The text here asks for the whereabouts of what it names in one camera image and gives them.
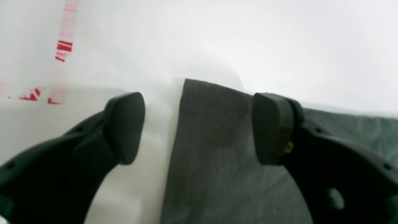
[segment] screw hole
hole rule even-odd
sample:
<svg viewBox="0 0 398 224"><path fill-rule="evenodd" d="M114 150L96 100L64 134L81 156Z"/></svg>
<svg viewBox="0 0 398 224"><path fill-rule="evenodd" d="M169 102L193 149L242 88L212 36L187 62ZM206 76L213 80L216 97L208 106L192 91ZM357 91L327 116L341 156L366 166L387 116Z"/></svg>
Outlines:
<svg viewBox="0 0 398 224"><path fill-rule="evenodd" d="M391 170L391 166L388 165L387 163L383 164L384 169L386 170Z"/></svg>
<svg viewBox="0 0 398 224"><path fill-rule="evenodd" d="M7 169L13 169L15 167L15 163L10 163L7 165Z"/></svg>
<svg viewBox="0 0 398 224"><path fill-rule="evenodd" d="M334 187L327 189L328 204L332 209L343 210L344 199L341 193Z"/></svg>

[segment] white surface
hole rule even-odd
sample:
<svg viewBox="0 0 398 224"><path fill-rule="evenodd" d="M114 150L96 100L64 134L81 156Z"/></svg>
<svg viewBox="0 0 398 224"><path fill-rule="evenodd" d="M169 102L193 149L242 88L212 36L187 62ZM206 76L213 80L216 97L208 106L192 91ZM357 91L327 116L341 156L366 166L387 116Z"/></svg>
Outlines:
<svg viewBox="0 0 398 224"><path fill-rule="evenodd" d="M63 6L0 0L0 83L48 81ZM137 159L108 175L86 222L156 224L185 77L397 113L397 11L393 0L82 0L65 104L1 99L0 162L112 96L140 91L147 113Z"/></svg>

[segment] dark gray fabric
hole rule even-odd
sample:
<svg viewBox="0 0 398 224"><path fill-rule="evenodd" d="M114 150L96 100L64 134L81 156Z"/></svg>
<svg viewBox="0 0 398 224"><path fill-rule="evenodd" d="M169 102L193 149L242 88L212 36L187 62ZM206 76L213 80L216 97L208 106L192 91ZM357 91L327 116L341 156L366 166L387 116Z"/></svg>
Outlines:
<svg viewBox="0 0 398 224"><path fill-rule="evenodd" d="M286 169L258 163L250 101L232 89L185 81L161 224L312 223ZM396 158L396 120L305 113L332 134Z"/></svg>

